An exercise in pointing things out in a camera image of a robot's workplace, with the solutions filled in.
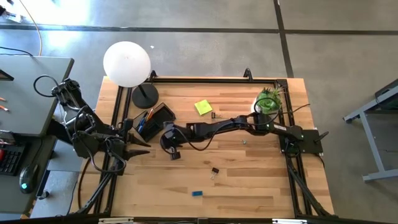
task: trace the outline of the concrete floor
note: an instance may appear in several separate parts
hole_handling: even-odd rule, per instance
[[[27,7],[42,24],[278,28],[272,0],[35,2],[27,1]],[[394,0],[279,2],[286,29],[398,30]],[[122,40],[145,48],[159,75],[240,77],[249,67],[255,77],[287,76],[279,34],[43,31],[42,36],[43,56],[75,59],[70,77],[80,82],[90,106],[105,75],[103,55]],[[398,35],[287,35],[294,77],[305,79],[316,126],[330,132],[323,140],[325,170],[335,213],[344,218],[398,220],[398,179],[363,183],[362,175],[377,171],[368,141],[360,122],[341,119],[398,77],[397,41]],[[39,50],[32,30],[0,29],[0,45]],[[46,186],[52,197],[38,201],[32,217],[65,214],[76,175],[53,172]]]

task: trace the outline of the black lamp base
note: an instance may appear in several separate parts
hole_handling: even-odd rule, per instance
[[[137,86],[131,93],[132,102],[140,109],[148,109],[156,105],[159,93],[151,84]]]

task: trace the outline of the computer mouse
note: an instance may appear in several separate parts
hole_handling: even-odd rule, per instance
[[[19,174],[19,190],[24,194],[30,194],[36,188],[38,165],[25,166]]]

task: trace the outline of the potted plant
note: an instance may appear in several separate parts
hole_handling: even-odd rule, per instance
[[[265,100],[260,100],[257,102],[256,111],[259,113],[269,114],[273,111],[279,110],[282,106],[282,101],[280,100],[280,91],[281,88],[277,87],[274,90],[271,88],[264,88],[254,99],[253,104],[251,106],[251,111],[254,112],[254,104],[260,100],[265,98]]]

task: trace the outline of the wooden tabletop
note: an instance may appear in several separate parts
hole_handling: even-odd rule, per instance
[[[288,78],[293,110],[308,103],[304,81]],[[253,99],[268,84],[253,83],[155,83],[159,102],[165,103],[176,115],[175,124],[212,123],[222,119],[249,114]],[[104,77],[96,114],[110,124],[118,86]],[[121,121],[126,98],[123,91],[118,122]],[[221,119],[211,119],[211,114],[200,116],[194,103],[208,100]],[[130,104],[128,118],[142,112]],[[294,113],[295,122],[303,129],[314,127],[311,110],[302,108]],[[147,149],[150,154],[133,157],[128,161],[123,176],[118,177],[113,201],[112,216],[129,217],[218,217],[218,218],[292,218],[286,161],[280,153],[279,138],[274,134],[252,136],[245,131],[233,131],[215,136],[209,148],[196,151],[188,144],[181,148],[182,158],[171,161],[159,146],[160,134],[148,143],[150,148],[129,145],[129,149]],[[203,147],[206,142],[196,143]],[[95,155],[102,164],[103,153]],[[320,159],[303,154],[307,185],[317,200],[333,213],[328,183]],[[211,168],[220,173],[210,179]],[[98,185],[99,173],[88,166],[81,188],[84,204]],[[192,197],[192,192],[203,191],[202,197]],[[304,211],[301,191],[298,191],[300,208]],[[103,206],[107,199],[104,194]],[[76,191],[71,212],[77,210]]]

